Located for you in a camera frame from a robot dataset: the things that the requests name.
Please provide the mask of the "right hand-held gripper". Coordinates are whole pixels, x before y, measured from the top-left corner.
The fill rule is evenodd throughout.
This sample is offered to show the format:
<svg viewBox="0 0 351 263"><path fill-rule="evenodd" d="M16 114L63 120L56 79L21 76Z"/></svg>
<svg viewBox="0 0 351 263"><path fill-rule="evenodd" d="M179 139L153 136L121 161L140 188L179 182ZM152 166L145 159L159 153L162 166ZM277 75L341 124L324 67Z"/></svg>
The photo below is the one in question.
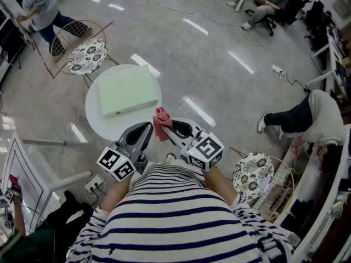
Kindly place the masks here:
<svg viewBox="0 0 351 263"><path fill-rule="evenodd" d="M173 117L172 126L161 127L190 165L209 171L222 159L224 145L213 133L201 130L193 119Z"/></svg>

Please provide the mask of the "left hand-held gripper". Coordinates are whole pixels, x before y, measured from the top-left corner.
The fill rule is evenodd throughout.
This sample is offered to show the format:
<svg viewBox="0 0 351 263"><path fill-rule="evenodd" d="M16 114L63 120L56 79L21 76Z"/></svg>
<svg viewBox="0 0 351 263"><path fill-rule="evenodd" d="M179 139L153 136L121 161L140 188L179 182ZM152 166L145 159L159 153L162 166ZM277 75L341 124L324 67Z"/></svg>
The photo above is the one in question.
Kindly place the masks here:
<svg viewBox="0 0 351 263"><path fill-rule="evenodd" d="M153 129L151 122L141 122L127 128L120 137L120 143L130 146L132 152L128 153L125 148L119 146L106 146L97 160L97 165L118 182L135 172L142 175L148 161L141 152L147 148Z"/></svg>

